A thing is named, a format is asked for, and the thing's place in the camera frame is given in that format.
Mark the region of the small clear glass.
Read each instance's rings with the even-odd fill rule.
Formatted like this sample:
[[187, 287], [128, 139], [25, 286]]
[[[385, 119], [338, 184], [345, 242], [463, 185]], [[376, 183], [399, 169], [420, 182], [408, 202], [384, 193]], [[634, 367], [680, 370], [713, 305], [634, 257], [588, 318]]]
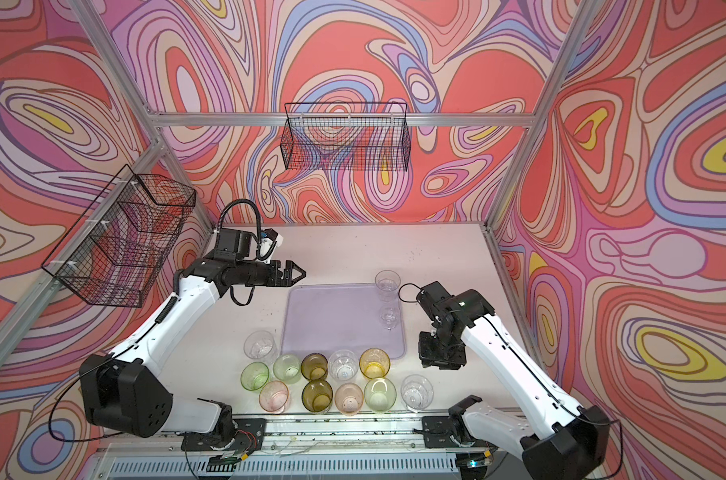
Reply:
[[401, 323], [401, 310], [397, 306], [384, 306], [379, 311], [379, 320], [384, 328], [393, 330]]

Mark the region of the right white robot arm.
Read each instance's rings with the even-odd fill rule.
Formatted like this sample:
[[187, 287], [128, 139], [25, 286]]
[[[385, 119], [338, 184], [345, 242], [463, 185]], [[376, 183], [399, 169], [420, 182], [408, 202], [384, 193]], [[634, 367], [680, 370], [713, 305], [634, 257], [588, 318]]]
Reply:
[[533, 479], [583, 479], [606, 457], [612, 420], [583, 407], [517, 343], [477, 291], [450, 294], [441, 283], [420, 287], [416, 303], [433, 330], [419, 336], [423, 367], [459, 370], [472, 351], [520, 407], [517, 418], [469, 395], [448, 417], [456, 439], [488, 442], [522, 461]]

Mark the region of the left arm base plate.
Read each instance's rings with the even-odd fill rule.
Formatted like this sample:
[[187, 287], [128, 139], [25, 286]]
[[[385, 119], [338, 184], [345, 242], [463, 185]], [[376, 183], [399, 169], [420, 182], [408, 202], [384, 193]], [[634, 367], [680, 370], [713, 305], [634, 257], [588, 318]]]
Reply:
[[266, 426], [264, 418], [234, 418], [209, 433], [185, 433], [181, 449], [184, 452], [253, 453], [262, 448]]

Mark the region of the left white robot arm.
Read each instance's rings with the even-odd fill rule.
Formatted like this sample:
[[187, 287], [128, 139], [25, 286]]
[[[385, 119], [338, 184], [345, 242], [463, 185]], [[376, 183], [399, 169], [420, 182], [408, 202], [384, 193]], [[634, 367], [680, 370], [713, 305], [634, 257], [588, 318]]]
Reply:
[[86, 420], [119, 433], [149, 438], [159, 433], [199, 434], [222, 448], [235, 438], [230, 405], [177, 398], [160, 376], [192, 326], [234, 286], [290, 288], [306, 277], [295, 262], [196, 260], [178, 271], [164, 303], [106, 355], [92, 354], [79, 381]]

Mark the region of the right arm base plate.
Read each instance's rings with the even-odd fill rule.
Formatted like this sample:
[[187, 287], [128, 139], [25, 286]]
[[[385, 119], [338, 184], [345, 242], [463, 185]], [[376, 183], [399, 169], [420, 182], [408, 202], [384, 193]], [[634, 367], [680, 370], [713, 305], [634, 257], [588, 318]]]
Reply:
[[421, 426], [413, 432], [420, 435], [427, 448], [471, 449], [482, 448], [494, 452], [496, 445], [472, 437], [463, 424], [448, 415], [428, 415], [421, 418]]

